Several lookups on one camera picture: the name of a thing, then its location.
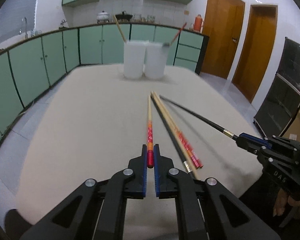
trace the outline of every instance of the floor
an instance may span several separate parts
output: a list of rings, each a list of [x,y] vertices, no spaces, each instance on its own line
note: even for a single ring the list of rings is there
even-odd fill
[[[257,111],[230,81],[205,73],[202,73],[201,77],[254,127],[252,122]],[[2,228],[4,228],[4,217],[7,211],[16,208],[15,195],[30,141],[62,82],[60,81],[22,115],[0,147],[0,226]]]

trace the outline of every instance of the orange door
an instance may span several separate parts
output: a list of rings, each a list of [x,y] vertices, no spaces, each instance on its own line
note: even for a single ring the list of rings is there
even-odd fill
[[[269,64],[277,29],[277,6],[252,5],[246,38],[232,83],[252,102]]]
[[[245,3],[208,0],[202,34],[210,37],[201,71],[227,78],[241,34]]]

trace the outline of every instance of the orange thermos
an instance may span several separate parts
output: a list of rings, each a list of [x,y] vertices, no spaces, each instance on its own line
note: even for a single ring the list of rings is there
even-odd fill
[[[198,16],[195,18],[193,29],[199,32],[201,31],[201,25],[202,25],[202,17],[200,14],[198,14]]]

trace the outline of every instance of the door frame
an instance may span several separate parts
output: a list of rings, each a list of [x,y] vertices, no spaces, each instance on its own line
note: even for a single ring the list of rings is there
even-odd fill
[[[236,69],[235,69],[234,75],[233,75],[233,77],[232,77],[232,79],[231,79],[231,83],[232,83],[232,84],[234,84],[233,81],[234,81],[235,76],[237,75],[238,67],[239,67],[239,65],[240,65],[240,63],[241,63],[241,60],[242,60],[242,51],[243,51],[243,49],[244,49],[244,46],[246,45],[246,38],[247,38],[247,34],[248,34],[249,27],[250,27],[250,25],[251,25],[252,10],[253,10],[254,7],[273,7],[273,8],[275,8],[275,21],[276,21],[276,24],[275,24],[275,36],[274,36],[274,43],[275,43],[275,38],[276,38],[276,36],[277,36],[277,27],[278,27],[278,5],[277,5],[277,4],[251,4],[251,5],[250,5],[250,12],[249,12],[249,20],[248,20],[247,31],[246,31],[246,35],[245,35],[245,37],[244,37],[244,43],[243,43],[243,46],[242,46],[240,58],[239,58],[237,67],[236,67]],[[260,88],[260,85],[259,85],[257,91],[254,93],[252,99],[251,99],[251,100],[248,99],[248,101],[249,101],[250,103],[254,100],[254,98],[255,98],[255,96],[256,96],[256,93],[258,92],[258,90],[259,90],[259,88]]]

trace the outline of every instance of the metal screw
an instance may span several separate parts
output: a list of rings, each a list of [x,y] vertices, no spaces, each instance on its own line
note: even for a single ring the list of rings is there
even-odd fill
[[[95,183],[96,181],[94,179],[87,179],[85,184],[87,187],[92,187],[95,185]]]
[[[207,180],[207,183],[210,185],[210,186],[214,186],[217,184],[217,180],[215,178],[209,178]]]
[[[169,170],[169,173],[170,173],[171,175],[177,175],[177,174],[179,173],[179,170],[176,169],[176,168],[172,168],[172,169]]]
[[[127,176],[131,175],[132,173],[133,173],[133,170],[132,170],[132,169],[125,169],[125,170],[123,171],[123,174],[124,174],[124,175],[127,175]]]

